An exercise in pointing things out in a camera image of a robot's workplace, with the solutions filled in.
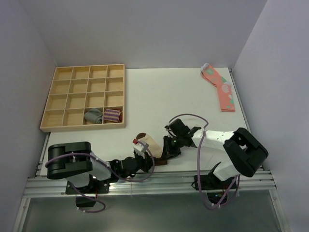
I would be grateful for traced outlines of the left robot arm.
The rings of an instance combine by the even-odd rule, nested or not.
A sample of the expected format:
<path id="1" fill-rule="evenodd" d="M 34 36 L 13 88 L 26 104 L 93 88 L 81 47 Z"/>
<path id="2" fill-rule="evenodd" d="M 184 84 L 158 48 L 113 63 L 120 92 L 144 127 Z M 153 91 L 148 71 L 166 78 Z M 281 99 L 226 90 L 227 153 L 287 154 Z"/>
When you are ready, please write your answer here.
<path id="1" fill-rule="evenodd" d="M 134 156 L 123 160 L 103 161 L 92 151 L 89 142 L 56 144 L 48 148 L 47 178 L 51 180 L 66 179 L 83 193 L 89 193 L 94 181 L 133 180 L 138 171 L 152 174 L 155 157 L 145 142 L 134 140 Z"/>

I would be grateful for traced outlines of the wooden compartment tray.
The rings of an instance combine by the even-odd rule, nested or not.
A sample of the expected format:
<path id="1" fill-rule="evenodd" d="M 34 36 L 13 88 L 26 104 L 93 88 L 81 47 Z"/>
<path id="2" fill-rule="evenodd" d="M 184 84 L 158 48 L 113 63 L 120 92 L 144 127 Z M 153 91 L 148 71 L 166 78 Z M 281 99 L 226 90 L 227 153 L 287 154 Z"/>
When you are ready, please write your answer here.
<path id="1" fill-rule="evenodd" d="M 40 129 L 44 132 L 117 129 L 125 127 L 124 64 L 57 67 L 49 90 Z M 119 109 L 120 123 L 93 124 L 84 113 L 97 108 Z"/>

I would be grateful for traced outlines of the grey rolled sock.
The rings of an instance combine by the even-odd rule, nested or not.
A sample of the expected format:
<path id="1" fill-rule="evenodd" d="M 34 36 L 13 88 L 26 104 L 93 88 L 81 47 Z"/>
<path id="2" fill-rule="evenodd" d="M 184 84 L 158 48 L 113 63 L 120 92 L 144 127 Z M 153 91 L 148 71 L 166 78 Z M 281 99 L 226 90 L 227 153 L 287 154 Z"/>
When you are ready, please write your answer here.
<path id="1" fill-rule="evenodd" d="M 84 119 L 93 124 L 101 124 L 103 122 L 103 113 L 97 108 L 91 108 L 84 113 Z"/>

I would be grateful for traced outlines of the purple striped rolled sock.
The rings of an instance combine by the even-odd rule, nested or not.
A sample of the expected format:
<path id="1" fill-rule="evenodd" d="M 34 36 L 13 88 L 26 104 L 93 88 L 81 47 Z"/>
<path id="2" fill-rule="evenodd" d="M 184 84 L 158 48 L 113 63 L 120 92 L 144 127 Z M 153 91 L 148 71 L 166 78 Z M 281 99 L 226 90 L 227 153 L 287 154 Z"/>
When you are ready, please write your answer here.
<path id="1" fill-rule="evenodd" d="M 123 120 L 123 113 L 119 109 L 105 109 L 103 120 L 110 123 L 120 123 Z"/>

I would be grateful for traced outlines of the cream and brown sock pair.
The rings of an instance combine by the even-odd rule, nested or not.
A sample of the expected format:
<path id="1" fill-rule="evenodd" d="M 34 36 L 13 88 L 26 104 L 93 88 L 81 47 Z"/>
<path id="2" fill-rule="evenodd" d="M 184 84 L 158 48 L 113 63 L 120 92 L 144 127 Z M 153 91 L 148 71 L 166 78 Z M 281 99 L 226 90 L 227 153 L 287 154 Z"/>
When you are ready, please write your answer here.
<path id="1" fill-rule="evenodd" d="M 138 141 L 143 141 L 148 144 L 148 148 L 155 158 L 156 166 L 167 165 L 168 161 L 162 158 L 163 148 L 148 134 L 142 132 L 136 136 Z"/>

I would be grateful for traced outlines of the pink patterned sock pair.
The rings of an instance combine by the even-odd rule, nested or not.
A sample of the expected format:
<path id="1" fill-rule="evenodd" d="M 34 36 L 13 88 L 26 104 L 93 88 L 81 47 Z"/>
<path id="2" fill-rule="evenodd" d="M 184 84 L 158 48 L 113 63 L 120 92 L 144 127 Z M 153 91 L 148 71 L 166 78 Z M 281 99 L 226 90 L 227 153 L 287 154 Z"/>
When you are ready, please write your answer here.
<path id="1" fill-rule="evenodd" d="M 222 112 L 235 112 L 231 83 L 222 77 L 210 64 L 205 63 L 200 68 L 203 79 L 216 87 L 220 109 Z"/>

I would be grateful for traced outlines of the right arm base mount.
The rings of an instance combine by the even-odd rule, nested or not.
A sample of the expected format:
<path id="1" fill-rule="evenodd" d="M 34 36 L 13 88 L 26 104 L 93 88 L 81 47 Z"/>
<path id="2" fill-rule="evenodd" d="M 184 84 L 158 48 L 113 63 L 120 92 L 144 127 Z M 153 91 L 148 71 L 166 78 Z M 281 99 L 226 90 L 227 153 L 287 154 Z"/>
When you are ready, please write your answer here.
<path id="1" fill-rule="evenodd" d="M 226 192 L 227 188 L 232 184 L 234 177 L 231 177 L 223 182 L 222 181 L 211 182 L 209 180 L 208 175 L 203 174 L 200 176 L 200 180 L 201 180 L 201 190 L 218 190 L 218 192 L 211 192 L 207 194 L 209 201 L 212 204 L 217 204 L 221 199 L 221 197 Z M 238 175 L 236 176 L 236 179 L 230 188 L 231 190 L 233 189 L 235 190 L 233 195 L 229 197 L 227 194 L 221 201 L 221 205 L 227 204 L 237 196 L 239 190 L 239 183 L 240 183 L 240 176 Z"/>

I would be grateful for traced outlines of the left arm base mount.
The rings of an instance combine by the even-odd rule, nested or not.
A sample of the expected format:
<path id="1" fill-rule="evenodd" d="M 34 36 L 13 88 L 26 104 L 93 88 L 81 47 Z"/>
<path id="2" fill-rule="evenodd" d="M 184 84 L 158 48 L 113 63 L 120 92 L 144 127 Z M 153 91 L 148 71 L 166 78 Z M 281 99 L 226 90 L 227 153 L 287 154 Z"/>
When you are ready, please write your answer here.
<path id="1" fill-rule="evenodd" d="M 99 213 L 105 210 L 106 204 L 98 199 L 98 195 L 107 194 L 109 186 L 105 181 L 90 179 L 88 186 L 78 188 L 68 181 L 65 194 L 75 195 L 77 210 L 83 213 Z"/>

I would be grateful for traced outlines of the aluminium front rail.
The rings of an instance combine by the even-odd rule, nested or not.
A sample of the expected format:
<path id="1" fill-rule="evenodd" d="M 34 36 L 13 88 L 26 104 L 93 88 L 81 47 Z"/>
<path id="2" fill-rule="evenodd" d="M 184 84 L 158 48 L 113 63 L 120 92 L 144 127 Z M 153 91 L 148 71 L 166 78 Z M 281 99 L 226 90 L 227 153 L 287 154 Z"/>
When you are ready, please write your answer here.
<path id="1" fill-rule="evenodd" d="M 111 183 L 107 196 L 197 193 L 191 186 L 195 172 L 158 172 L 143 182 L 119 181 Z M 28 179 L 23 198 L 68 197 L 66 180 L 49 180 L 46 177 Z M 251 178 L 241 176 L 239 190 L 276 189 L 271 171 L 257 171 Z"/>

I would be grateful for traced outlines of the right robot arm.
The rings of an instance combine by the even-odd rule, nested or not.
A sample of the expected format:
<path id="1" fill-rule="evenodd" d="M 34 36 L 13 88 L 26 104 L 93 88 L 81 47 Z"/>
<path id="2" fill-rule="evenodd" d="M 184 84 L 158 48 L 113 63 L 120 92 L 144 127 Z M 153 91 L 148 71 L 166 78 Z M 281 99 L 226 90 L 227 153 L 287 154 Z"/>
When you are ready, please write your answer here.
<path id="1" fill-rule="evenodd" d="M 181 148 L 202 147 L 224 151 L 229 159 L 218 162 L 207 175 L 196 175 L 195 189 L 213 190 L 231 186 L 237 175 L 253 177 L 268 157 L 266 148 L 245 128 L 236 131 L 213 131 L 189 128 L 179 118 L 165 126 L 169 135 L 163 138 L 161 158 L 168 160 L 181 154 Z"/>

